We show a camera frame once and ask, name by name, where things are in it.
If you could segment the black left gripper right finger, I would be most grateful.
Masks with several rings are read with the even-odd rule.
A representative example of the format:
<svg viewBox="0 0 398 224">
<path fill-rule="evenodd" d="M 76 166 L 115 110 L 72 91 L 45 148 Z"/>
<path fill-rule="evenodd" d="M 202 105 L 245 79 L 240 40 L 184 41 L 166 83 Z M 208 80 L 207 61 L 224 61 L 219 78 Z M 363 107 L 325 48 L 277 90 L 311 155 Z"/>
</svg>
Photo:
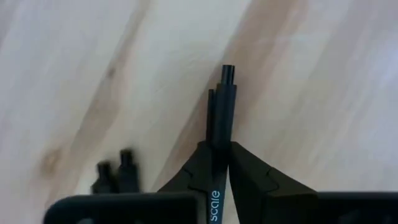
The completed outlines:
<svg viewBox="0 0 398 224">
<path fill-rule="evenodd" d="M 397 193 L 317 192 L 236 142 L 229 179 L 240 223 L 397 224 Z"/>
</svg>

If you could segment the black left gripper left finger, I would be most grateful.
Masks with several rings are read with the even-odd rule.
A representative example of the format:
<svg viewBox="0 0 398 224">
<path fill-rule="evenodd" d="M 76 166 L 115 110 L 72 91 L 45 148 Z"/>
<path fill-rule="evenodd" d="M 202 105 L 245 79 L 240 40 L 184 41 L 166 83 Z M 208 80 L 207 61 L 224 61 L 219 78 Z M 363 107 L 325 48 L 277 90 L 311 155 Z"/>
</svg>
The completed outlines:
<svg viewBox="0 0 398 224">
<path fill-rule="evenodd" d="M 210 191 L 211 149 L 199 142 L 182 168 L 156 192 L 139 188 L 132 150 L 120 152 L 116 172 L 109 161 L 97 165 L 89 195 L 66 197 L 45 213 L 44 224 L 206 223 Z"/>
</svg>

